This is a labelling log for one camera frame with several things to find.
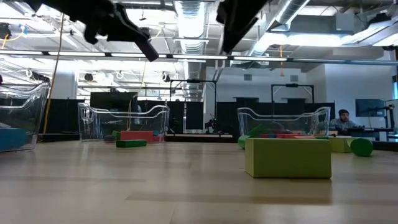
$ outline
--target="clear plastic bin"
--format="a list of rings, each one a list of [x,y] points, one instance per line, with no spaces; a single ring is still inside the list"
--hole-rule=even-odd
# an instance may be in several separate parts
[[[34,149],[50,85],[0,85],[0,152]]]
[[[78,109],[80,140],[94,142],[114,142],[114,131],[130,131],[148,143],[164,142],[170,114],[168,106],[155,106],[145,113],[112,112],[86,103],[79,103]],[[153,138],[146,139],[149,132]]]
[[[301,115],[259,115],[250,108],[238,108],[241,135],[263,138],[264,134],[294,134],[328,136],[330,108],[322,107],[314,113]]]

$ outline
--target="computer monitor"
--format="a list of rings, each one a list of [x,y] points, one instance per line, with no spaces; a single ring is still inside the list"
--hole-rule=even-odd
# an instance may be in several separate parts
[[[385,117],[386,111],[384,107],[386,103],[384,100],[355,100],[355,116],[357,117]]]
[[[99,109],[106,109],[112,112],[128,112],[130,101],[131,112],[137,112],[136,93],[108,93],[108,92],[91,92],[90,106]]]

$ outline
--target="ceiling pipe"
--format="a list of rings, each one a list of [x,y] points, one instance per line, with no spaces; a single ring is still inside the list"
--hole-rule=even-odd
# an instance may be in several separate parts
[[[275,16],[266,22],[266,33],[251,47],[247,56],[262,56],[272,43],[269,41],[270,34],[268,31],[276,27],[287,25],[288,30],[292,20],[299,12],[310,2],[310,0],[281,0],[275,12]]]
[[[181,38],[203,39],[206,26],[206,3],[201,1],[175,1],[178,14],[178,34]],[[183,54],[202,55],[205,42],[202,40],[181,40]],[[185,79],[199,79],[201,63],[183,62]]]

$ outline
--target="man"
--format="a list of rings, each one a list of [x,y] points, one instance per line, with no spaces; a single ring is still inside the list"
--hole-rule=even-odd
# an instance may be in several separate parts
[[[349,120],[349,112],[347,110],[339,110],[339,118],[330,121],[330,129],[346,133],[348,128],[358,127],[357,124]]]

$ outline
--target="dark hair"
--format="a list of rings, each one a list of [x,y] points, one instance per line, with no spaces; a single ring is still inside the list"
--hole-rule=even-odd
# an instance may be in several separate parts
[[[343,113],[348,113],[349,114],[348,110],[341,109],[341,110],[338,111],[338,116],[341,116]]]

